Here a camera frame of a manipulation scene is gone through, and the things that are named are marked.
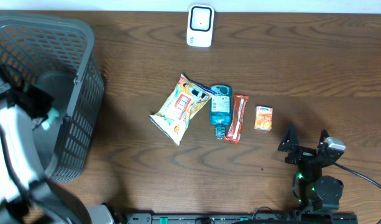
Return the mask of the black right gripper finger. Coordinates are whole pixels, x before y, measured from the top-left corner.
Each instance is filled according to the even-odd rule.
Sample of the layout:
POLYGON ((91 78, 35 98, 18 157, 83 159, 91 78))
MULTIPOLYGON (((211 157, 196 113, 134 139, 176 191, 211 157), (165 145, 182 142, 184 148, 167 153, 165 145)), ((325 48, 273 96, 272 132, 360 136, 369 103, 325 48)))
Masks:
POLYGON ((299 140, 298 140, 298 135, 296 133, 295 125, 293 123, 290 123, 284 135, 283 140, 278 146, 278 151, 292 152, 298 146, 299 146, 299 140))
POLYGON ((321 131, 321 134, 320 134, 320 137, 319 137, 319 144, 318 144, 318 148, 321 148, 321 147, 327 147, 327 138, 329 137, 329 134, 327 132, 326 129, 322 130, 321 131))

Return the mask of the red snack bar wrapper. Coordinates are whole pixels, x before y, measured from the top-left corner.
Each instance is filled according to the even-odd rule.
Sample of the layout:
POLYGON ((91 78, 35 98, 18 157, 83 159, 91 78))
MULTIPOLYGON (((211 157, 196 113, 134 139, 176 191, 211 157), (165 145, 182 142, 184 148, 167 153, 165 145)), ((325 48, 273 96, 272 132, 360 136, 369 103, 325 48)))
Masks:
POLYGON ((249 97, 247 95, 235 94, 233 96, 232 123, 229 131, 224 137, 225 141, 239 144, 243 126, 244 111, 249 97))

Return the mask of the teal mouthwash bottle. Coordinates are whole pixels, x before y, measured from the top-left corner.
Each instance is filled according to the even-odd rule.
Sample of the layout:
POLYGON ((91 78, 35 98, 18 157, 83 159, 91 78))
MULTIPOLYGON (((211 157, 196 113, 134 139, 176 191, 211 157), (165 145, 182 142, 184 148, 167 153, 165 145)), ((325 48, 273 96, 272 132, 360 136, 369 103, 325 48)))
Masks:
POLYGON ((216 138, 223 139, 232 119, 232 88, 228 85, 213 85, 211 90, 215 95, 211 98, 209 118, 215 128, 216 138))

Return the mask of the orange wiper sheet bag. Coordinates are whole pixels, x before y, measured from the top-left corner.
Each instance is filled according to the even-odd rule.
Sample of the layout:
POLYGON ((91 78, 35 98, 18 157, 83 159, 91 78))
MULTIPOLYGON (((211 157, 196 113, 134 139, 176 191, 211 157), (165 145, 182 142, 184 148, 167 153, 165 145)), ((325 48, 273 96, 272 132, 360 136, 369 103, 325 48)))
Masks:
POLYGON ((149 119, 179 146, 190 120, 216 94, 210 88, 180 75, 173 92, 149 119))

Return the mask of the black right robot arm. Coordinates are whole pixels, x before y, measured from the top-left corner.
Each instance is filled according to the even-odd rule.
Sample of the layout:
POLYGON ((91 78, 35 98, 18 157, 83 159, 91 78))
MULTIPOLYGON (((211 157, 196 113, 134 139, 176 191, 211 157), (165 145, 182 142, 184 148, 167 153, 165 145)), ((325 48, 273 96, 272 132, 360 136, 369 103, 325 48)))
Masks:
POLYGON ((324 129, 316 148, 301 146, 294 124, 290 124, 278 150, 286 152, 287 164, 298 170, 293 179, 293 193, 300 199, 301 209, 311 212, 330 212, 339 209, 342 181, 323 175, 324 167, 333 165, 345 152, 344 142, 324 129))

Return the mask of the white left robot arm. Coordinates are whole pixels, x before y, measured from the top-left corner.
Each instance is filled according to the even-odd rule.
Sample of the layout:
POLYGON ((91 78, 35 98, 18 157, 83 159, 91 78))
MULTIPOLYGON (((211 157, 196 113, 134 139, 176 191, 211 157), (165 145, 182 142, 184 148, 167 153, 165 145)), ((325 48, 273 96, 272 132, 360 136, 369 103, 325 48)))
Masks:
POLYGON ((54 97, 43 86, 16 82, 18 70, 0 65, 0 223, 23 223, 30 209, 43 211, 36 223, 122 223, 107 204, 86 207, 46 175, 36 150, 36 121, 58 118, 54 97))

